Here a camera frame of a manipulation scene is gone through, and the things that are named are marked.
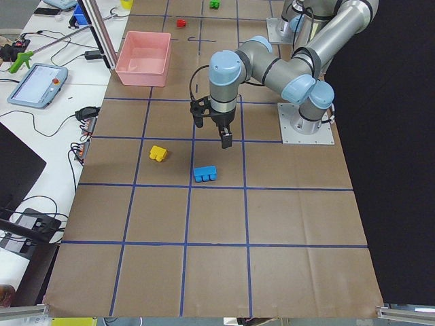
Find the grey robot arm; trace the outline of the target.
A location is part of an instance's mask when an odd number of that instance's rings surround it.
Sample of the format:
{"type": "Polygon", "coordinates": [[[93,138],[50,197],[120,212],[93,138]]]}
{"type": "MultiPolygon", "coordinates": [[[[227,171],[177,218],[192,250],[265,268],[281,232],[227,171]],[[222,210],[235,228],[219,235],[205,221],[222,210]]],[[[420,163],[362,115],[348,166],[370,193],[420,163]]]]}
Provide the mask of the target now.
{"type": "Polygon", "coordinates": [[[327,1],[284,1],[276,32],[308,42],[331,19],[331,13],[327,1]]]}
{"type": "Polygon", "coordinates": [[[255,36],[236,50],[213,54],[209,70],[209,95],[190,102],[197,128],[209,117],[218,128],[222,148],[232,145],[230,123],[234,120],[239,86],[255,79],[296,105],[290,126],[303,135],[319,131],[327,110],[333,106],[334,90],[320,75],[336,53],[375,18],[378,1],[286,1],[295,12],[284,9],[281,17],[297,38],[289,60],[275,56],[269,41],[255,36]]]}

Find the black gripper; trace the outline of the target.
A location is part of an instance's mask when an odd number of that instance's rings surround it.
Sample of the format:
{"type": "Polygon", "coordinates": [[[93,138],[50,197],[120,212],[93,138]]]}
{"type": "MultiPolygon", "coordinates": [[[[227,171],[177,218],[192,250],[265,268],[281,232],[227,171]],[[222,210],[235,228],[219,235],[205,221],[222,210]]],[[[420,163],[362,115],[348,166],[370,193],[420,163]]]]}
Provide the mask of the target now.
{"type": "Polygon", "coordinates": [[[224,113],[216,111],[211,106],[210,97],[204,96],[198,100],[190,101],[190,113],[193,116],[194,124],[197,128],[202,128],[203,119],[210,117],[220,129],[222,149],[227,149],[232,146],[230,123],[234,120],[235,108],[224,113]]]}

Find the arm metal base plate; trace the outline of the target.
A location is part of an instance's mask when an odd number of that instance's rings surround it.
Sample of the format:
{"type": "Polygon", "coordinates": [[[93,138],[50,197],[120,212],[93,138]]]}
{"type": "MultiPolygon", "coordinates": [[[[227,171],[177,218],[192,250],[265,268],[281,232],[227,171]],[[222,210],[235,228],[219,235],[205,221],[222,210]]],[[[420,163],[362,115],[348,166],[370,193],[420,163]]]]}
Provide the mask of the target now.
{"type": "Polygon", "coordinates": [[[304,119],[299,106],[292,103],[277,103],[281,141],[284,145],[334,145],[330,116],[324,110],[316,122],[304,119]]]}
{"type": "Polygon", "coordinates": [[[288,44],[293,40],[294,32],[288,21],[282,18],[267,18],[266,28],[268,33],[268,41],[271,44],[288,44]]]}

